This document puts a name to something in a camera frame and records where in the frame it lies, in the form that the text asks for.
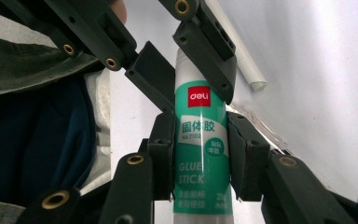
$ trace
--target green glue stick label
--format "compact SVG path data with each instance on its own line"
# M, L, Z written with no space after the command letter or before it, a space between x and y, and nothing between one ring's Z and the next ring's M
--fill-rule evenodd
M173 212L232 215L226 106L205 80L176 90Z

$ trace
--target white background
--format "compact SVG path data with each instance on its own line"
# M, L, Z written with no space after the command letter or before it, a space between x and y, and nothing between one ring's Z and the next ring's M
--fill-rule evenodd
M126 1L127 27L174 65L178 25L156 1ZM241 72L233 104L252 110L338 194L358 200L358 1L220 0L268 85L253 92ZM112 75L113 164L138 149L159 111ZM235 202L235 222L262 223L259 203ZM156 223L172 205L157 203Z

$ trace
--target black plastic bracket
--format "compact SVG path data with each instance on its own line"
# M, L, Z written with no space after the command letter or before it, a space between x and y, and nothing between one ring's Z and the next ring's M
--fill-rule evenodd
M266 223L355 223L307 165L286 155L270 157L260 188Z
M149 41L127 69L126 77L161 111L173 111L175 70Z
M154 223L153 164L146 153L120 159L99 223Z
M258 182L269 159L269 144L243 115L227 112L231 186L237 199L260 202Z
M45 2L110 70L128 68L138 56L135 40L105 1Z
M156 117L147 143L153 161L154 200L170 200L173 192L175 115L172 111Z

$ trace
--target person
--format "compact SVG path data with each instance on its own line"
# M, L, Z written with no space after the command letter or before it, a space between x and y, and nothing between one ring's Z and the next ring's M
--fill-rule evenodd
M108 0L125 23L123 0ZM0 223L51 188L110 179L109 72L98 59L0 39Z

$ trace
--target screw hole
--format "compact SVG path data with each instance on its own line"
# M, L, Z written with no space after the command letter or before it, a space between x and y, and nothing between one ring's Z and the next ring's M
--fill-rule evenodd
M69 200L69 192L66 190L61 190L50 194L45 200L42 202L42 207L44 209L54 209L62 206Z
M73 18L73 17L69 17L68 19L69 19L69 22L71 22L71 23L75 23L75 22L76 22L75 18Z
M142 163L145 160L143 156L140 155L134 155L127 158L127 163L130 165L137 165Z
M179 40L180 40L183 44L185 44L186 41L187 41L187 39L186 39L184 36L180 37Z
M190 11L190 5L186 0L179 0L175 4L175 9L179 15L185 16Z
M106 59L106 63L107 63L107 65L109 65L109 67L111 67L111 68L115 68L115 67L116 67L116 62L115 62L115 60L113 60L113 59Z
M223 85L222 85L222 89L225 90L225 91L228 90L228 84L226 84L226 83L223 84Z
M297 161L293 160L290 157L280 157L279 162L285 166L290 166L290 167L297 166Z
M133 223L133 219L129 215L118 217L115 222L115 224L132 224L132 223Z
M72 48L70 45L64 45L63 50L65 50L65 52L67 54L69 54L69 55L74 55L75 54L74 48Z

